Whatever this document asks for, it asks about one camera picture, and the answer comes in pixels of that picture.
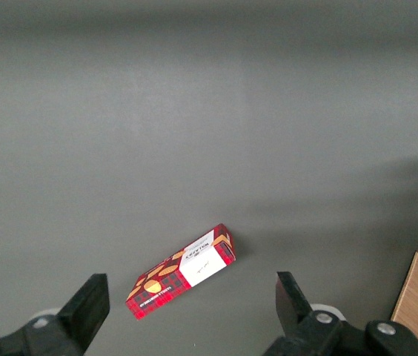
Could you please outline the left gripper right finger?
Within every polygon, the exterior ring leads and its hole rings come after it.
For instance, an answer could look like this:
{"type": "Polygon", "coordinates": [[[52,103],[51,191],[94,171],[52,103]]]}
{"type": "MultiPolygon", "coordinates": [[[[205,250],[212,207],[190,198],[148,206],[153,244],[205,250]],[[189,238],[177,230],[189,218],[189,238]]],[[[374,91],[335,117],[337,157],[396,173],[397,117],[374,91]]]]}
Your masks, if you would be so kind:
{"type": "Polygon", "coordinates": [[[372,320],[352,326],[327,308],[314,309],[289,271],[276,280],[276,313],[284,335],[265,355],[418,355],[418,338],[406,326],[372,320]]]}

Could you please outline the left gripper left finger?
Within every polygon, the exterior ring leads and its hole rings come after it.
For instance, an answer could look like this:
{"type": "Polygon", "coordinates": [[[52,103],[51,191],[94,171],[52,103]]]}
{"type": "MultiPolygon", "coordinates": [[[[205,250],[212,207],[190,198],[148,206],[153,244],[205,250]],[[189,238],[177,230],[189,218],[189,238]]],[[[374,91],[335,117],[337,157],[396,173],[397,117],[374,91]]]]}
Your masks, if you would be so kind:
{"type": "Polygon", "coordinates": [[[93,274],[57,314],[0,337],[0,355],[84,355],[110,311],[106,274],[93,274]]]}

